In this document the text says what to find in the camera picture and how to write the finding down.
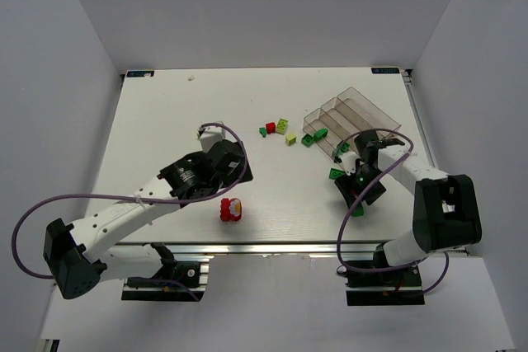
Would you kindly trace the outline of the green long lego brick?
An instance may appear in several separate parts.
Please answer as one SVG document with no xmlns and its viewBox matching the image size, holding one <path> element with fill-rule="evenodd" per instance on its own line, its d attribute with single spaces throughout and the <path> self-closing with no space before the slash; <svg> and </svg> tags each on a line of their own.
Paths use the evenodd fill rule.
<svg viewBox="0 0 528 352">
<path fill-rule="evenodd" d="M 331 168 L 328 177 L 331 180 L 336 180 L 338 177 L 343 176 L 345 172 L 341 169 Z"/>
</svg>

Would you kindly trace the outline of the green 2x2 lego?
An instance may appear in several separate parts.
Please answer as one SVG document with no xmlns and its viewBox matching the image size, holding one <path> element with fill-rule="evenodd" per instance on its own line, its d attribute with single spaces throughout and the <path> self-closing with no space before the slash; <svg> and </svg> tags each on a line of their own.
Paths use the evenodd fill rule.
<svg viewBox="0 0 528 352">
<path fill-rule="evenodd" d="M 335 153 L 346 153 L 350 148 L 350 144 L 347 142 L 339 143 L 336 147 Z"/>
<path fill-rule="evenodd" d="M 364 208 L 362 204 L 358 204 L 354 211 L 351 213 L 352 217 L 362 217 L 364 215 Z"/>
</svg>

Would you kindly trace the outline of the green 2x2 lego front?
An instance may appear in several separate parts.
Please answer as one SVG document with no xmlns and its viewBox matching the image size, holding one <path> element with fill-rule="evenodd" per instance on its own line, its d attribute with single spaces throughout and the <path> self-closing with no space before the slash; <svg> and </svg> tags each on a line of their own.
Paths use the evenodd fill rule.
<svg viewBox="0 0 528 352">
<path fill-rule="evenodd" d="M 358 204 L 354 211 L 351 213 L 352 217 L 362 217 L 364 215 L 364 208 L 362 204 Z"/>
</svg>

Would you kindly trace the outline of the green sloped lego brick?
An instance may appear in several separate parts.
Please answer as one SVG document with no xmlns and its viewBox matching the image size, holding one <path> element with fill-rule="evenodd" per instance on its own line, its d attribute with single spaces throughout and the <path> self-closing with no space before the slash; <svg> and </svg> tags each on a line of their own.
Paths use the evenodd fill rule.
<svg viewBox="0 0 528 352">
<path fill-rule="evenodd" d="M 328 129 L 321 128 L 316 131 L 316 133 L 313 135 L 313 139 L 315 142 L 318 142 L 319 140 L 325 138 L 328 135 Z"/>
</svg>

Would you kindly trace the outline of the green 2x2 lego brick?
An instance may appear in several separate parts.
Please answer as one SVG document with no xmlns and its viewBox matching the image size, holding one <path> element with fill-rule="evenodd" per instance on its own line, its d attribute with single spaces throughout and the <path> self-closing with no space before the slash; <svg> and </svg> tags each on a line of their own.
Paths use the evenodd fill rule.
<svg viewBox="0 0 528 352">
<path fill-rule="evenodd" d="M 301 143 L 306 147 L 309 148 L 314 144 L 314 136 L 311 134 L 305 134 L 304 137 L 301 139 Z"/>
</svg>

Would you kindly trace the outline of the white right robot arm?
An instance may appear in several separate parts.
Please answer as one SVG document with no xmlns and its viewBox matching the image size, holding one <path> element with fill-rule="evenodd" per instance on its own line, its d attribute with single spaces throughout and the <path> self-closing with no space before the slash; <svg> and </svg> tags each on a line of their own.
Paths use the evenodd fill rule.
<svg viewBox="0 0 528 352">
<path fill-rule="evenodd" d="M 375 188 L 391 176 L 413 197 L 412 226 L 400 237 L 379 246 L 369 268 L 341 260 L 350 272 L 383 274 L 417 265 L 436 252 L 474 245 L 482 239 L 482 226 L 474 183 L 469 176 L 450 175 L 428 165 L 413 153 L 406 135 L 389 129 L 379 138 L 379 128 L 349 134 L 357 154 L 345 162 L 345 175 L 335 180 L 346 198 L 350 218 L 361 204 L 376 201 Z"/>
</svg>

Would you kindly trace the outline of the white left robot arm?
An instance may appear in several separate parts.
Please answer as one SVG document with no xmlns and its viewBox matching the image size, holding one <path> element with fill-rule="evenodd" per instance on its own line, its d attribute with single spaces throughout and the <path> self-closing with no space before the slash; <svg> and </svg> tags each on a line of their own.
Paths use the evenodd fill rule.
<svg viewBox="0 0 528 352">
<path fill-rule="evenodd" d="M 251 180 L 244 146 L 222 139 L 164 167 L 133 195 L 115 198 L 92 216 L 69 224 L 53 221 L 45 230 L 43 256 L 62 297 L 79 298 L 113 279 L 177 284 L 177 261 L 163 243 L 122 246 L 120 241 L 158 218 Z"/>
</svg>

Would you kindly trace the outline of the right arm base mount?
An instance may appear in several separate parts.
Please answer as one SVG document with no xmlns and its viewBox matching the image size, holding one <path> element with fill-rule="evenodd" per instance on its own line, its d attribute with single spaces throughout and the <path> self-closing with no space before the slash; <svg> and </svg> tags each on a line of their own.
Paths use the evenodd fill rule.
<svg viewBox="0 0 528 352">
<path fill-rule="evenodd" d="M 425 297 L 422 277 L 417 264 L 388 272 L 375 272 L 375 259 L 345 260 L 336 272 L 346 280 L 346 305 L 348 307 L 422 306 Z"/>
</svg>

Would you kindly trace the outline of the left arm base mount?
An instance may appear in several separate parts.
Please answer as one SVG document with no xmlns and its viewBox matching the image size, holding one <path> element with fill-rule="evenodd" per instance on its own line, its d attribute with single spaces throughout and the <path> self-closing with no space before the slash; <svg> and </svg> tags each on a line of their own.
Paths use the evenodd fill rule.
<svg viewBox="0 0 528 352">
<path fill-rule="evenodd" d="M 151 243 L 160 257 L 161 268 L 151 277 L 126 279 L 122 301 L 198 303 L 205 293 L 205 264 L 178 260 L 162 243 Z"/>
</svg>

